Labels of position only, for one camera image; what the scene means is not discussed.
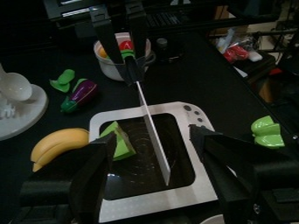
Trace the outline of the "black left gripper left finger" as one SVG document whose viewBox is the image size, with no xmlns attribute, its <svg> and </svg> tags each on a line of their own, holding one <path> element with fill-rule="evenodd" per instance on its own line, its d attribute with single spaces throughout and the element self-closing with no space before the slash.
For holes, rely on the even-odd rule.
<svg viewBox="0 0 299 224">
<path fill-rule="evenodd" d="M 11 224 L 98 224 L 116 146 L 111 133 L 54 159 L 23 183 Z"/>
</svg>

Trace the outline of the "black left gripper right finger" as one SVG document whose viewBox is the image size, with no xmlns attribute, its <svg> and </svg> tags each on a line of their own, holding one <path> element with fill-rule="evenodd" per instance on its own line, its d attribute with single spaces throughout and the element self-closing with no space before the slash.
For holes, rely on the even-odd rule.
<svg viewBox="0 0 299 224">
<path fill-rule="evenodd" d="M 190 139 L 226 224 L 299 224 L 299 161 L 194 124 Z"/>
</svg>

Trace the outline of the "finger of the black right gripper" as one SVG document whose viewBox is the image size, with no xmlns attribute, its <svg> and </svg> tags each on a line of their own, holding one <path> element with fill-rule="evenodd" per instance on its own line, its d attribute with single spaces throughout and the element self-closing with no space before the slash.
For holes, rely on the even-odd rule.
<svg viewBox="0 0 299 224">
<path fill-rule="evenodd" d="M 146 56 L 146 10 L 141 0 L 126 0 L 126 17 L 131 41 L 135 47 L 135 57 Z"/>
<path fill-rule="evenodd" d="M 115 64 L 123 64 L 123 57 L 118 47 L 118 39 L 114 31 L 108 8 L 104 4 L 88 8 L 91 22 L 98 34 L 98 40 L 104 47 L 108 57 Z"/>
</svg>

